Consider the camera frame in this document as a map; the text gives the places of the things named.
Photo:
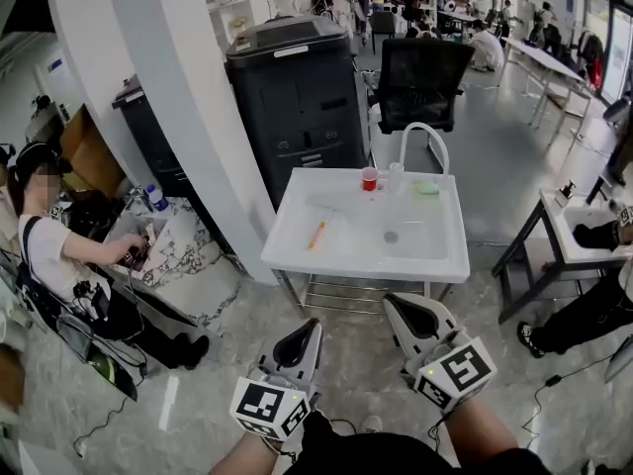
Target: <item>white marker cube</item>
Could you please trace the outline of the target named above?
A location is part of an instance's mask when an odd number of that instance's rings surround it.
[[[239,377],[229,412],[244,430],[286,441],[308,416],[310,405],[303,391]]]
[[[478,394],[496,374],[497,367],[476,337],[421,367],[413,389],[446,414]]]

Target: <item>chair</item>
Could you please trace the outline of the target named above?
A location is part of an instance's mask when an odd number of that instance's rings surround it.
[[[389,36],[390,39],[396,36],[396,16],[391,11],[376,11],[369,17],[369,24],[372,27],[372,49],[376,54],[375,36]]]
[[[587,89],[584,86],[578,89],[572,84],[569,84],[568,86],[561,86],[550,83],[545,87],[543,94],[541,95],[541,100],[539,100],[539,103],[536,105],[530,125],[533,125],[536,121],[534,128],[538,129],[541,126],[541,121],[543,120],[543,115],[547,111],[548,104],[551,104],[560,111],[556,129],[554,129],[554,134],[552,135],[548,146],[551,146],[554,142],[554,139],[561,131],[566,118],[571,118],[580,122],[579,128],[576,132],[576,134],[578,134],[578,131],[583,126],[583,121],[587,116],[589,104],[591,103],[591,94],[586,92],[586,90]]]
[[[402,131],[412,122],[452,131],[455,96],[474,52],[471,46],[435,39],[384,41],[378,84],[381,131]]]

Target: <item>white pillar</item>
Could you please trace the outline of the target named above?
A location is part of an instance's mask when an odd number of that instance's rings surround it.
[[[112,0],[136,73],[174,154],[250,275],[275,212],[226,78],[205,0]]]
[[[64,58],[95,126],[135,185],[155,183],[120,110],[112,108],[135,73],[111,0],[48,0]]]

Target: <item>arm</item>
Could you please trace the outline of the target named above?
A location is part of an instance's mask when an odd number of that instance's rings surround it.
[[[462,466],[518,448],[512,433],[477,397],[459,406],[446,420],[446,427]]]
[[[61,253],[68,258],[97,265],[112,265],[126,254],[131,246],[145,248],[145,240],[136,234],[128,234],[111,242],[97,242],[76,233],[69,233]]]
[[[270,475],[276,462],[277,454],[259,436],[247,432],[210,475]]]

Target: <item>marble table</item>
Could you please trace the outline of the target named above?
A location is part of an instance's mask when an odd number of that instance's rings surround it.
[[[160,213],[150,213],[140,201],[130,207],[134,215],[167,219],[151,258],[143,273],[135,273],[133,284],[156,295],[196,325],[222,334],[241,275],[212,240],[189,201],[168,201],[168,211]],[[123,269],[116,266],[108,274],[127,283],[129,275],[121,272]]]

